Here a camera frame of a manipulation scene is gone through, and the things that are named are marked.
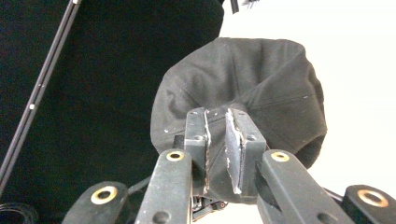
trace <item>metal bracket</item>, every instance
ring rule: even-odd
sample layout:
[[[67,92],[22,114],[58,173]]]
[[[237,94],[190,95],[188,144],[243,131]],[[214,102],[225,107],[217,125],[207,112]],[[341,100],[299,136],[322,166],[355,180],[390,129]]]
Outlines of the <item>metal bracket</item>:
[[[241,110],[226,113],[225,135],[227,170],[233,192],[241,197],[257,197],[255,164],[262,158],[267,143],[250,116]]]
[[[161,153],[135,224],[191,223],[191,156],[180,149]]]
[[[264,152],[261,171],[286,223],[353,223],[291,153],[283,150]]]
[[[192,157],[192,195],[202,196],[205,186],[205,157],[208,136],[205,131],[205,109],[187,113],[184,149]]]

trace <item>hole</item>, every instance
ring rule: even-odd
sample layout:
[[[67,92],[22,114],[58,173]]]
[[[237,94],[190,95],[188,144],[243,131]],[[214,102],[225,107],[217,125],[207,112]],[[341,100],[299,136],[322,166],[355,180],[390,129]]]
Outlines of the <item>hole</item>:
[[[172,151],[166,155],[166,159],[169,161],[181,161],[184,158],[184,153],[181,151]]]
[[[98,189],[92,196],[91,202],[94,204],[105,204],[111,202],[117,196],[117,189],[113,186],[106,186]]]
[[[370,199],[371,201],[373,201],[375,203],[381,203],[381,199],[376,197],[373,194],[366,193],[366,194],[364,194],[364,196],[366,196],[368,199]]]
[[[195,140],[202,140],[204,138],[201,135],[196,135],[196,136],[194,136],[194,139]]]
[[[385,198],[382,194],[372,190],[360,189],[358,190],[358,196],[365,203],[375,207],[388,207],[389,205],[387,198]]]
[[[171,218],[170,214],[164,211],[157,212],[154,217],[152,218],[152,221],[155,224],[165,224],[168,223],[169,219]]]
[[[178,154],[172,154],[172,155],[171,155],[171,158],[173,158],[173,159],[178,159],[178,158],[180,158],[180,155],[178,155]]]
[[[98,198],[100,199],[106,199],[108,198],[108,196],[110,196],[110,191],[106,190],[106,191],[102,191],[98,194]]]
[[[327,213],[319,213],[318,219],[323,224],[335,224],[338,221],[337,218],[335,218],[332,215],[327,214]]]
[[[256,140],[256,136],[254,136],[254,135],[248,135],[248,136],[247,136],[247,140],[249,140],[249,141],[254,141],[254,140]]]
[[[271,157],[275,161],[288,161],[290,159],[290,157],[283,152],[274,152],[273,154],[271,154]]]

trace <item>white background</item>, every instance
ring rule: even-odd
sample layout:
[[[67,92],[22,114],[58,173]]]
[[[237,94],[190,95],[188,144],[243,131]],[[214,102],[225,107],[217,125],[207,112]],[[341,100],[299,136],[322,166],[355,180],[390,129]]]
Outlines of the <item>white background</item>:
[[[261,0],[234,15],[229,0],[223,7],[220,36],[305,46],[329,129],[309,169],[317,182],[341,195],[365,184],[396,198],[396,2]],[[255,206],[230,204],[197,223],[262,222]]]

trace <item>black pole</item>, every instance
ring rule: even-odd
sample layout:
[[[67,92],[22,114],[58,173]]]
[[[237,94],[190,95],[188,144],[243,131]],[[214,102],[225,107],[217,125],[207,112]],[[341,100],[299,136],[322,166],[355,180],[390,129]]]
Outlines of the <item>black pole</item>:
[[[50,81],[53,69],[64,46],[64,41],[70,32],[70,28],[78,12],[80,3],[81,0],[70,0],[67,5],[61,24],[59,25],[58,31],[56,32],[55,38],[53,39],[52,45],[49,49],[49,53],[47,54],[46,61],[44,61],[30,99],[23,111],[20,124],[12,138],[7,155],[5,156],[0,168],[0,198],[3,195],[9,176],[11,175],[15,162],[21,152],[21,147],[35,117],[35,112],[43,98],[44,91]]]

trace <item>black plastic part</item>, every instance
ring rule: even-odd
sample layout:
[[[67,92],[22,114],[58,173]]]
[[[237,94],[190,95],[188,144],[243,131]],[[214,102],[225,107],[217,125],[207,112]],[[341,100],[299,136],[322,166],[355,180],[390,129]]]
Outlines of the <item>black plastic part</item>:
[[[92,195],[104,187],[115,187],[117,194],[113,200],[104,204],[95,204]],[[118,182],[102,182],[87,189],[66,214],[63,224],[124,224],[130,215],[128,189]]]
[[[396,201],[373,187],[348,187],[341,206],[355,223],[396,223]]]
[[[171,155],[182,153],[175,160]],[[191,156],[180,149],[161,153],[135,224],[191,222]]]
[[[260,161],[267,143],[250,116],[241,110],[229,109],[226,114],[226,155],[233,191],[241,197],[256,198],[254,183],[256,161]]]
[[[273,192],[268,186],[267,181],[264,179],[262,174],[262,163],[260,161],[256,162],[256,178],[255,178],[256,188],[259,193],[259,198],[268,203],[268,205],[274,207],[280,212],[279,205],[276,202]]]
[[[275,206],[267,203],[262,197],[257,197],[257,208],[263,224],[285,224],[285,217]]]
[[[70,28],[73,24],[74,18],[77,15],[80,2],[81,0],[79,0],[78,3],[75,4],[74,0],[69,1],[61,24],[59,25],[58,31],[49,49],[46,61],[44,61],[43,67],[41,68],[41,72],[33,88],[30,99],[23,111],[17,131],[12,138],[11,145],[9,146],[7,151],[7,155],[5,156],[3,164],[0,168],[0,197],[3,194],[9,176],[11,175],[15,162],[21,152],[21,147],[23,146],[26,135],[33,122],[35,112],[37,111],[41,99],[43,98],[45,89],[50,82],[52,71],[58,61],[62,48],[64,47],[64,41],[66,40],[70,32]]]
[[[280,153],[278,158],[281,160],[276,161],[274,153]],[[283,150],[264,152],[262,175],[286,223],[353,223],[291,153]]]
[[[173,148],[184,149],[184,135],[175,135]]]
[[[233,10],[233,14],[239,11],[238,0],[231,0],[231,9]]]
[[[193,109],[187,113],[184,148],[192,157],[192,195],[204,195],[206,141],[205,109]]]

